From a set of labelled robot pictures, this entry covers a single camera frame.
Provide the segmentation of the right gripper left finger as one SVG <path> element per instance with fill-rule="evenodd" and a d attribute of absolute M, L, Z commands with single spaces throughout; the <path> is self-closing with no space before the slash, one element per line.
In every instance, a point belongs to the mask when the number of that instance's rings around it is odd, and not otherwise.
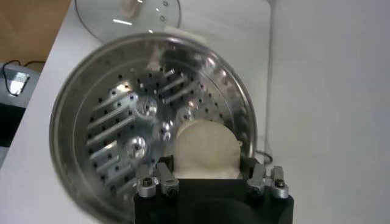
<path fill-rule="evenodd" d="M 173 175 L 174 157 L 161 157 L 154 167 L 142 164 L 136 170 L 137 194 L 141 198 L 152 198 L 157 195 L 157 186 L 166 198 L 176 198 L 180 190 L 180 182 Z"/>

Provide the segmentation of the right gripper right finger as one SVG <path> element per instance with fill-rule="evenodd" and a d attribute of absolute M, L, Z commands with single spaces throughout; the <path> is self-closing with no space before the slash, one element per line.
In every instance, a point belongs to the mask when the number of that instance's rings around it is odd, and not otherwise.
<path fill-rule="evenodd" d="M 263 195 L 266 188 L 269 188 L 274 198 L 284 200 L 289 197 L 289 187 L 284 179 L 284 170 L 281 166 L 274 166 L 268 175 L 265 165 L 256 158 L 243 158 L 241 175 L 249 187 L 257 191 L 259 195 Z"/>

